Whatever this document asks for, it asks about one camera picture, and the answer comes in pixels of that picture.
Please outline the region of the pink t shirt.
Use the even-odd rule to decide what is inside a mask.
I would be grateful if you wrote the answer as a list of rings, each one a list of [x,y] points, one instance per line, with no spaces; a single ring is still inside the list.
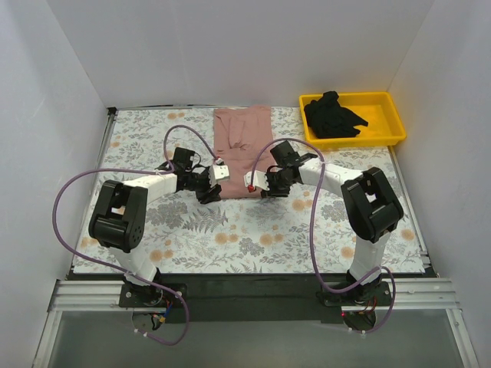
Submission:
[[[229,167],[230,179],[221,184],[223,199],[258,198],[259,191],[250,192],[244,175],[252,170],[257,157],[256,169],[266,171],[275,164],[269,153],[261,149],[273,141],[271,108],[255,105],[241,109],[214,110],[214,152]]]

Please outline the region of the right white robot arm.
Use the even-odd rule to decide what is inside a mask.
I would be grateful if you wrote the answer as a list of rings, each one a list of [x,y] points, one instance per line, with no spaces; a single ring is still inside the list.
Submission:
[[[261,172],[257,169],[244,177],[248,190],[259,189],[264,198],[286,197],[295,184],[313,186],[313,202],[321,191],[342,199],[352,231],[356,235],[354,257],[346,274],[346,281],[335,286],[322,278],[315,256],[315,209],[311,210],[308,240],[311,263],[321,285],[322,297],[334,301],[364,304],[375,299],[381,287],[382,265],[386,244],[404,210],[384,172],[377,167],[365,171],[347,169],[328,163],[319,149],[303,155],[292,147],[291,139],[277,139],[268,143],[274,165]]]

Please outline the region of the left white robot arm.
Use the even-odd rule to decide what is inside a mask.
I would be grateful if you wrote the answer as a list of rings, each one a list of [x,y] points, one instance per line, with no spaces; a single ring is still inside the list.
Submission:
[[[115,257],[124,269],[128,291],[148,307],[160,304],[166,292],[156,283],[160,271],[140,247],[147,206],[180,191],[194,192],[201,204],[218,202],[220,183],[229,179],[228,166],[221,158],[203,166],[193,163],[196,155],[190,149],[176,148],[173,158],[158,166],[152,175],[123,182],[105,181],[89,221],[89,236]]]

